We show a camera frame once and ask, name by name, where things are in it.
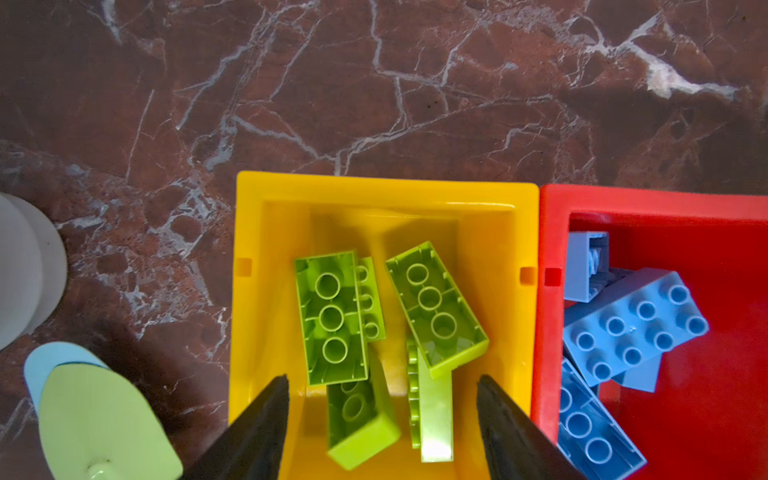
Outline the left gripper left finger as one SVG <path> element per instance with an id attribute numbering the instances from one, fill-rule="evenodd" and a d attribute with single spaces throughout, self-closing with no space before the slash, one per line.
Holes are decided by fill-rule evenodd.
<path id="1" fill-rule="evenodd" d="M 276 479 L 289 415 L 289 381 L 275 377 L 182 477 Z"/>

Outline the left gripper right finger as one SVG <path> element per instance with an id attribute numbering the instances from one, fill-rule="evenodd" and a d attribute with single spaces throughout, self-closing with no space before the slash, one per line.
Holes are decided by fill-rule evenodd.
<path id="1" fill-rule="evenodd" d="M 476 406 L 491 478 L 584 477 L 489 375 L 478 381 Z"/>

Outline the blue brick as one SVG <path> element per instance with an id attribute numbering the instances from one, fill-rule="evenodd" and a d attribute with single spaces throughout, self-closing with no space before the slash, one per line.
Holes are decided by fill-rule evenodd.
<path id="1" fill-rule="evenodd" d="M 568 234 L 564 298 L 588 303 L 611 281 L 607 232 Z"/>
<path id="2" fill-rule="evenodd" d="M 647 464 L 568 359 L 561 364 L 557 447 L 589 479 L 625 479 Z"/>
<path id="3" fill-rule="evenodd" d="M 677 272 L 643 268 L 566 308 L 563 342 L 594 387 L 708 331 Z"/>
<path id="4" fill-rule="evenodd" d="M 612 380 L 625 388 L 653 393 L 656 390 L 662 358 L 662 355 L 654 356 L 616 375 Z"/>

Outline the green brick toothed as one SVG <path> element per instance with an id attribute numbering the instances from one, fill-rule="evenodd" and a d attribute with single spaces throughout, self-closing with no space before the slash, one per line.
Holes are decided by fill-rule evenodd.
<path id="1" fill-rule="evenodd" d="M 406 353 L 412 448 L 421 451 L 423 463 L 452 462 L 452 374 L 433 379 L 411 333 L 406 335 Z"/>

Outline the green brick diagonal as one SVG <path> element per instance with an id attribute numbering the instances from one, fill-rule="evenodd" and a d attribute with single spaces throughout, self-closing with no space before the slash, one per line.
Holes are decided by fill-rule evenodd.
<path id="1" fill-rule="evenodd" d="M 433 379 L 487 352 L 488 335 L 431 242 L 398 254 L 385 265 Z"/>

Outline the green brick wide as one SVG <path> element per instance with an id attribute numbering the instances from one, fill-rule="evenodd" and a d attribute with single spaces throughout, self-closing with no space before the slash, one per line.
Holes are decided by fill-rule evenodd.
<path id="1" fill-rule="evenodd" d="M 311 387 L 369 377 L 357 266 L 353 251 L 294 261 L 307 381 Z"/>

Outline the green brick small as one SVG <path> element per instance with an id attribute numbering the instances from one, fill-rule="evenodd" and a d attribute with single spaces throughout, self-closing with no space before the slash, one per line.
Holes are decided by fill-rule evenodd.
<path id="1" fill-rule="evenodd" d="M 371 257 L 358 259 L 357 281 L 360 291 L 363 332 L 366 341 L 382 341 L 386 338 L 386 326 L 374 263 Z"/>

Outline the red bin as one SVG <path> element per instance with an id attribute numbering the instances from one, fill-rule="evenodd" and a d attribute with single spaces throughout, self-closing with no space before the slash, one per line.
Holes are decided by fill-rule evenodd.
<path id="1" fill-rule="evenodd" d="M 626 188 L 541 191 L 531 416 L 557 435 L 568 236 L 605 231 L 614 267 L 672 270 L 708 321 L 664 355 L 652 393 L 600 396 L 646 456 L 641 479 L 767 475 L 767 200 Z"/>

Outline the left yellow bin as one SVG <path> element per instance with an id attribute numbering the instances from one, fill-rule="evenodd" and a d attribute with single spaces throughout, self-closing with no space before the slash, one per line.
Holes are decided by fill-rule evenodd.
<path id="1" fill-rule="evenodd" d="M 533 398 L 539 190 L 530 183 L 242 172 L 237 178 L 229 415 L 276 376 L 290 383 L 284 479 L 485 479 L 476 409 L 489 375 L 524 410 Z M 354 250 L 374 260 L 387 336 L 376 346 L 408 426 L 407 329 L 386 261 L 430 242 L 489 337 L 453 374 L 454 458 L 425 463 L 408 434 L 359 468 L 327 454 L 327 400 L 307 383 L 294 262 Z"/>

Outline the light blue garden trowel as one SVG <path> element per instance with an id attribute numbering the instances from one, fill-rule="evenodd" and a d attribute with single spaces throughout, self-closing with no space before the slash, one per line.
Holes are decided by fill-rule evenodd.
<path id="1" fill-rule="evenodd" d="M 51 372 L 60 365 L 71 363 L 84 363 L 110 369 L 91 351 L 71 342 L 45 343 L 35 348 L 27 356 L 23 376 L 36 415 L 39 415 L 43 388 Z"/>

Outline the potted plant white pot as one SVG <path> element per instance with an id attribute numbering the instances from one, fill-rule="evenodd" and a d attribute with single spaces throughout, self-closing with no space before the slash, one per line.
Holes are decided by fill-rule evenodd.
<path id="1" fill-rule="evenodd" d="M 61 301 L 67 254 L 53 222 L 29 202 L 1 195 L 1 347 L 44 323 Z"/>

